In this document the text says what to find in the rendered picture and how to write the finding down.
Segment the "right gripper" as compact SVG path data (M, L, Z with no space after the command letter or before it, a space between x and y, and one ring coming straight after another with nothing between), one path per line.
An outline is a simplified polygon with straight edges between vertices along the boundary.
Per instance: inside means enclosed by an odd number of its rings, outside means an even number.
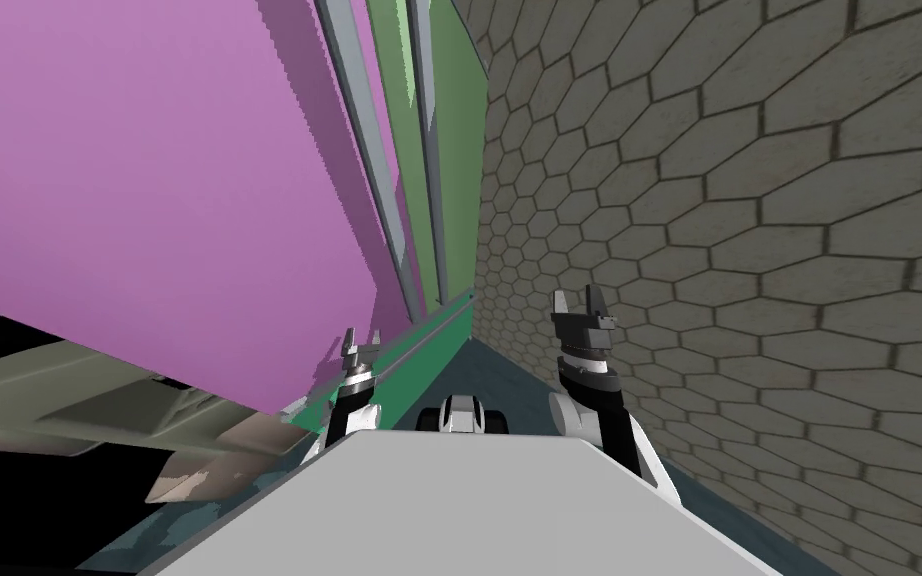
M617 329L616 319L609 317L602 288L596 284L585 287L586 314L569 313L566 293L556 290L552 297L551 321L560 340L563 354L592 361L605 361L613 348L611 332Z

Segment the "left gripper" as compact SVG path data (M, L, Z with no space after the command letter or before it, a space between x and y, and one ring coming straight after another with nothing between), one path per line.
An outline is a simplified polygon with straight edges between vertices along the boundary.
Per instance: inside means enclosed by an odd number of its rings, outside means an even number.
M378 329L372 332L371 341L367 345L357 345L355 333L355 328L350 327L344 335L341 357L343 359L342 368L346 376L370 372L381 349L381 336Z

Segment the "green door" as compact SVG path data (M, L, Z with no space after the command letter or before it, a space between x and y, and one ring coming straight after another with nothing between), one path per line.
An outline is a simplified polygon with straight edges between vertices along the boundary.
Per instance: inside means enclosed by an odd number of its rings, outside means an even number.
M353 0L417 318L474 283L487 71L469 0Z

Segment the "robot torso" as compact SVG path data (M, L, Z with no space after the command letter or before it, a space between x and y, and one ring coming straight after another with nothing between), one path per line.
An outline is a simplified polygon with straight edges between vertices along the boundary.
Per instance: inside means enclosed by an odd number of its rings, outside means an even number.
M683 507L640 426L632 474L550 404L557 436L353 431L138 576L782 576Z

